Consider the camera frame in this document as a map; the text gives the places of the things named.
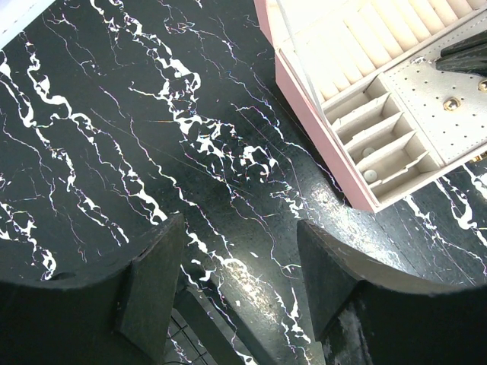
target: jewelry box lid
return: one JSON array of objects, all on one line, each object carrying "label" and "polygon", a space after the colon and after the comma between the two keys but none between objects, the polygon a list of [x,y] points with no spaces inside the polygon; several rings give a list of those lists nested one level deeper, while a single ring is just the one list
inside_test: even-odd
[{"label": "jewelry box lid", "polygon": [[54,0],[0,0],[0,49],[3,49]]},{"label": "jewelry box lid", "polygon": [[261,31],[274,48],[290,38],[285,17],[297,33],[350,0],[254,0]]}]

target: compartment divider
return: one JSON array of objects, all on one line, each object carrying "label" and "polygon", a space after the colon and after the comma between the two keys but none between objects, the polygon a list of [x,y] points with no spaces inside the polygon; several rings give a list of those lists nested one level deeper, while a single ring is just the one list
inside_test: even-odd
[{"label": "compartment divider", "polygon": [[384,121],[371,126],[369,129],[365,129],[354,135],[352,140],[345,145],[345,149],[350,154],[354,154],[366,148],[372,141],[376,141],[384,135],[391,133],[403,114],[404,112],[398,112]]},{"label": "compartment divider", "polygon": [[380,160],[389,157],[394,152],[403,150],[415,134],[416,131],[407,133],[403,137],[396,139],[394,142],[382,147],[380,150],[375,151],[373,154],[357,163],[358,170],[363,173],[364,171],[373,167],[373,165],[375,165],[376,163],[380,162]]},{"label": "compartment divider", "polygon": [[390,95],[391,93],[384,94],[382,97],[373,99],[365,105],[351,111],[346,116],[337,119],[332,124],[332,129],[338,134],[339,137],[342,137],[346,132],[349,132],[357,125],[363,124],[370,118],[379,116],[384,110]]},{"label": "compartment divider", "polygon": [[378,186],[385,185],[387,183],[390,183],[391,181],[397,179],[398,177],[404,175],[408,171],[410,171],[413,167],[421,163],[423,159],[429,155],[429,151],[423,152],[418,158],[416,158],[413,162],[408,163],[407,165],[404,166],[401,170],[397,171],[396,173],[393,173],[391,176],[388,176],[385,179],[378,180],[372,184],[369,185],[371,189],[377,188]]}]

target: marble countertop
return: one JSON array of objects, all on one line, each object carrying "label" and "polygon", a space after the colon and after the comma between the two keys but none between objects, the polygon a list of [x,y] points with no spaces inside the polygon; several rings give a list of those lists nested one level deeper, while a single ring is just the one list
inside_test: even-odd
[{"label": "marble countertop", "polygon": [[423,278],[485,283],[487,163],[351,209],[273,58],[252,0],[55,2],[0,52],[0,275],[49,279],[181,212],[188,280],[265,364],[323,359],[300,219]]}]

